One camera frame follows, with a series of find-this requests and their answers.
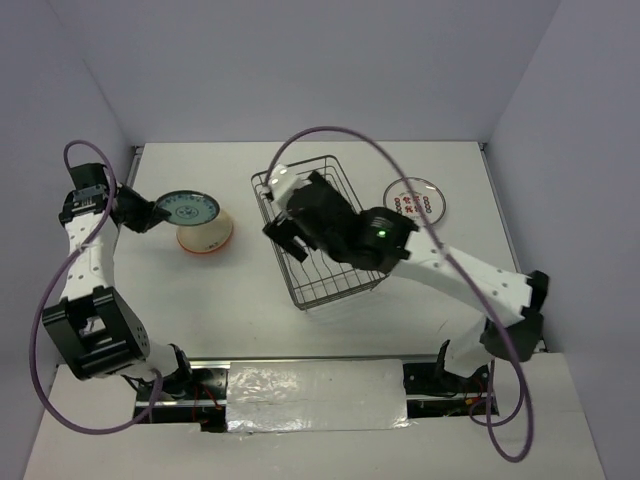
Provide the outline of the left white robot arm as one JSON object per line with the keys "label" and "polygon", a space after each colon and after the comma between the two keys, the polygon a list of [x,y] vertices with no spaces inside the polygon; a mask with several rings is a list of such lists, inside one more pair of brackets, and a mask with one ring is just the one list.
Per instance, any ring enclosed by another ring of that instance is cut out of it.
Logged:
{"label": "left white robot arm", "polygon": [[78,257],[66,273],[57,304],[42,323],[80,380],[118,375],[151,383],[160,373],[161,397],[178,400],[195,389],[196,374],[175,344],[152,341],[142,321],[115,288],[114,250],[119,230],[145,233],[168,220],[167,210],[127,186],[109,186],[99,163],[73,167],[73,190],[59,220]]}

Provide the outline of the white plate with pink pattern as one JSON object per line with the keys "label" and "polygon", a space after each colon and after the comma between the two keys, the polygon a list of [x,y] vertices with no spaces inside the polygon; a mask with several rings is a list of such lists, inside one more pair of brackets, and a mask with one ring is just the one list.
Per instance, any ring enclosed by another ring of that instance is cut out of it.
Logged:
{"label": "white plate with pink pattern", "polygon": [[407,182],[414,195],[406,188],[402,179],[395,180],[387,186],[383,193],[384,206],[416,223],[421,222],[417,209],[417,206],[420,206],[433,225],[441,221],[447,209],[443,192],[432,182],[420,177],[408,177]]}

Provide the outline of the cream plate with dark edge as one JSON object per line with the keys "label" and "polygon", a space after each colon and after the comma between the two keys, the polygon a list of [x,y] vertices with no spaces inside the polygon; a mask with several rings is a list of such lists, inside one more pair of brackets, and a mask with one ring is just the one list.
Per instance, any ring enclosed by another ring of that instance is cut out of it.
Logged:
{"label": "cream plate with dark edge", "polygon": [[211,249],[232,236],[234,224],[232,217],[222,210],[213,220],[197,226],[180,226],[176,237],[194,250]]}

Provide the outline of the green rimmed white plate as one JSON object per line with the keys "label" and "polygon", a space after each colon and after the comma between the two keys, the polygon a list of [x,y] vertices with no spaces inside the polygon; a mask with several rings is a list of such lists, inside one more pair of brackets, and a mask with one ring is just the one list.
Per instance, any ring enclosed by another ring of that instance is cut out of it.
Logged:
{"label": "green rimmed white plate", "polygon": [[213,197],[194,190],[168,192],[157,199],[156,206],[168,213],[167,223],[186,227],[206,224],[216,219],[221,211]]}

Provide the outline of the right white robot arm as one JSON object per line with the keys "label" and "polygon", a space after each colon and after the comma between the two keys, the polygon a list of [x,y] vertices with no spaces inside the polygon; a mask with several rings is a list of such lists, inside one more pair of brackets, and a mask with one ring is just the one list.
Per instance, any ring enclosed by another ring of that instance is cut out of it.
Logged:
{"label": "right white robot arm", "polygon": [[266,182],[276,217],[264,234],[298,261],[319,250],[339,264],[412,280],[483,314],[441,347],[435,380],[456,391],[494,358],[527,362],[541,340],[549,278],[511,272],[457,249],[447,261],[410,218],[385,207],[356,211],[317,171],[307,177],[278,165]]}

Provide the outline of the orange plate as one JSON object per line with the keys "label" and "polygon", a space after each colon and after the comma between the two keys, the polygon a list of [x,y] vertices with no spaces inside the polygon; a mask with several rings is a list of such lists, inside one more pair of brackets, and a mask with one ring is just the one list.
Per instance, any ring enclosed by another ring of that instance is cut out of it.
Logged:
{"label": "orange plate", "polygon": [[185,252],[192,254],[192,255],[210,255],[210,254],[214,254],[216,252],[219,252],[221,250],[224,250],[226,248],[226,246],[232,242],[232,237],[228,237],[224,242],[214,246],[211,249],[206,249],[206,250],[194,250],[192,248],[188,248],[187,246],[185,246],[181,241],[180,238],[176,237],[176,240],[178,242],[178,245],[180,246],[180,248],[182,250],[184,250]]}

